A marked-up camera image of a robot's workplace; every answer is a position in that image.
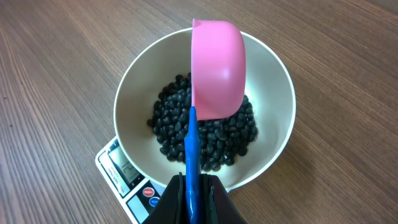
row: white scale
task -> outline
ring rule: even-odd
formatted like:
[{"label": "white scale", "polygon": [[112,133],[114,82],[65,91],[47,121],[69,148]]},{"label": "white scale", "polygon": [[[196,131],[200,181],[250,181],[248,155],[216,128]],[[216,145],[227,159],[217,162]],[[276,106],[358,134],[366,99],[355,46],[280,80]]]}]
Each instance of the white scale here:
[{"label": "white scale", "polygon": [[95,164],[131,222],[144,222],[165,189],[145,178],[131,165],[116,137],[100,150]]}]

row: pile of black beans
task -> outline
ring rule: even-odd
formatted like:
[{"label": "pile of black beans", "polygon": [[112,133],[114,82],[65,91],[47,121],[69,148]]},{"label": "pile of black beans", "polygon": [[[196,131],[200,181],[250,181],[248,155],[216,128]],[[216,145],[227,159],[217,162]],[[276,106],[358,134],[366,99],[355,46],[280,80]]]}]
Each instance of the pile of black beans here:
[{"label": "pile of black beans", "polygon": [[[170,161],[185,162],[184,138],[188,133],[191,107],[191,73],[177,75],[159,93],[152,119],[147,124],[161,143],[160,152]],[[238,111],[225,119],[199,121],[201,143],[200,165],[203,170],[218,170],[220,165],[231,166],[235,155],[245,156],[247,146],[257,136],[252,104],[245,95]]]}]

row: pink scoop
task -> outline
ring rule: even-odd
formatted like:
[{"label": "pink scoop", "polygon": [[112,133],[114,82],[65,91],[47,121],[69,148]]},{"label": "pink scoop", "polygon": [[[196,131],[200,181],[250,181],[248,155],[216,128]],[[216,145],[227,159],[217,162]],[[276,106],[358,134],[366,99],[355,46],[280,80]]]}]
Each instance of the pink scoop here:
[{"label": "pink scoop", "polygon": [[225,21],[193,20],[192,106],[197,120],[233,115],[242,104],[246,53],[240,31]]}]

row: white bowl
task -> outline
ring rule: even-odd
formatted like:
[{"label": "white bowl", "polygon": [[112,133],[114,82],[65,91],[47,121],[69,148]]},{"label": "white bowl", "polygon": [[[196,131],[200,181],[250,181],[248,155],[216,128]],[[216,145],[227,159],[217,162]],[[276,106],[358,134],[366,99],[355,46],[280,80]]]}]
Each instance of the white bowl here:
[{"label": "white bowl", "polygon": [[[164,86],[191,66],[192,29],[167,35],[151,44],[124,74],[114,103],[114,127],[131,164],[148,179],[166,186],[173,175],[185,174],[185,164],[169,162],[147,126],[153,104]],[[264,43],[242,32],[246,48],[246,89],[259,129],[257,139],[233,166],[221,166],[217,175],[227,190],[248,183],[279,156],[293,129],[295,93],[289,73]]]}]

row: brown wooden surface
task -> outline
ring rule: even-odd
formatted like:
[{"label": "brown wooden surface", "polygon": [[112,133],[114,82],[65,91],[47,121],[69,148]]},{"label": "brown wooden surface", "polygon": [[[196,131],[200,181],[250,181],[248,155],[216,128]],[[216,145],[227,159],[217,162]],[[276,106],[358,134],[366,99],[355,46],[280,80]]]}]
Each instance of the brown wooden surface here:
[{"label": "brown wooden surface", "polygon": [[134,58],[235,23],[294,81],[280,158],[231,192],[249,223],[398,223],[398,1],[0,0],[0,223],[129,223],[94,164]]}]

